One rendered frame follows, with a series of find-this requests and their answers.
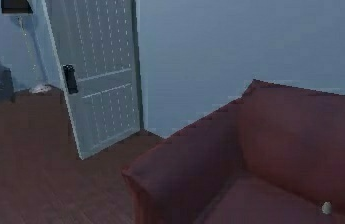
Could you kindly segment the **pale grey room door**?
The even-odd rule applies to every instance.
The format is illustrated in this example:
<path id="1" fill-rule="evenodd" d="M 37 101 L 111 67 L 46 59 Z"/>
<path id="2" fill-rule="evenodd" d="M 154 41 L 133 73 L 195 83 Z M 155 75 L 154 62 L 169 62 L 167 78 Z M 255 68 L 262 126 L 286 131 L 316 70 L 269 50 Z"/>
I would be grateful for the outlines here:
<path id="1" fill-rule="evenodd" d="M 86 159 L 140 130 L 132 0 L 44 0 L 78 155 Z M 69 94 L 63 66 L 75 69 Z"/>

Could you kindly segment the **dark framed picture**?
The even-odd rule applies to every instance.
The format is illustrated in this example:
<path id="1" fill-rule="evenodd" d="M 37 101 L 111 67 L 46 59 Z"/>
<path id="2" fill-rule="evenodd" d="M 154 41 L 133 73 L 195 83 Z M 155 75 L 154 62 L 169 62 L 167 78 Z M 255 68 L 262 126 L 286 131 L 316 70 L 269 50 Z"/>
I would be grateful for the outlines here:
<path id="1" fill-rule="evenodd" d="M 4 14 L 33 13 L 33 10 L 28 0 L 1 0 L 1 10 Z"/>

